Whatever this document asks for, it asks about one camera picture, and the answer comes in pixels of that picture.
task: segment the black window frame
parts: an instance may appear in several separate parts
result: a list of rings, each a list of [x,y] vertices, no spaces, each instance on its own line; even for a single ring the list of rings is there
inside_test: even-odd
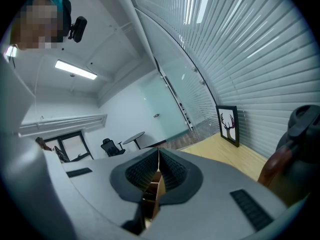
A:
[[[70,158],[68,157],[67,155],[67,152],[65,150],[65,147],[64,147],[64,144],[62,141],[64,140],[67,140],[67,139],[70,139],[70,138],[73,138],[73,137],[76,137],[76,136],[80,136],[81,140],[82,140],[82,143],[86,149],[86,153],[84,153],[83,155],[79,155],[77,158],[73,159],[73,160],[70,160]],[[47,142],[51,142],[51,141],[55,141],[57,140],[60,147],[61,147],[61,151],[64,153],[64,155],[70,160],[70,162],[76,162],[76,161],[80,161],[81,159],[84,159],[85,157],[87,156],[91,156],[92,160],[94,160],[93,156],[91,155],[91,152],[85,142],[85,139],[84,139],[84,136],[82,135],[82,132],[79,130],[79,131],[76,131],[76,132],[72,132],[72,133],[68,133],[68,134],[64,134],[64,135],[60,135],[60,136],[57,136],[57,137],[53,137],[53,138],[48,138],[48,139],[45,139],[44,142],[47,143]]]

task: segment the deer head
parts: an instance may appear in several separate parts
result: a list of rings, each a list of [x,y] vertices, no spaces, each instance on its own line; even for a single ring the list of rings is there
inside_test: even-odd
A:
[[[224,114],[224,113],[221,113],[220,118],[221,118],[221,124],[224,125],[224,128],[225,128],[227,131],[230,130],[230,129],[232,129],[232,128],[235,128],[235,127],[236,127],[236,126],[235,126],[235,120],[233,119],[233,117],[230,115],[231,124],[232,124],[232,125],[230,126],[230,124],[228,123],[228,127],[227,127],[227,125],[224,123],[223,114]]]

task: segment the window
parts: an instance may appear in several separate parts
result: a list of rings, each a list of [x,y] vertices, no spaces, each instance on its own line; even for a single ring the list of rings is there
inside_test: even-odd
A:
[[[46,139],[49,148],[57,146],[71,162],[93,160],[81,131]]]

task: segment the person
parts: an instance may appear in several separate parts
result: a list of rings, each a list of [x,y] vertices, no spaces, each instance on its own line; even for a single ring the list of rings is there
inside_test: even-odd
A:
[[[20,50],[54,48],[63,42],[70,27],[69,0],[28,0],[2,38],[1,53],[6,54],[10,46]]]

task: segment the white ceiling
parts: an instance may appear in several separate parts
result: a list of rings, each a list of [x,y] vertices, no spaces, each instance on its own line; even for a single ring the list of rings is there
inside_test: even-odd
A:
[[[120,79],[117,74],[130,62],[146,60],[145,50],[118,0],[70,2],[72,22],[79,16],[87,19],[81,42],[66,38],[58,48],[19,50],[14,58],[16,71],[31,88],[37,82],[39,87],[79,91],[98,97],[104,86],[114,85]],[[98,77],[95,80],[77,75],[70,77],[70,73],[55,68],[58,59],[84,69],[88,67]]]

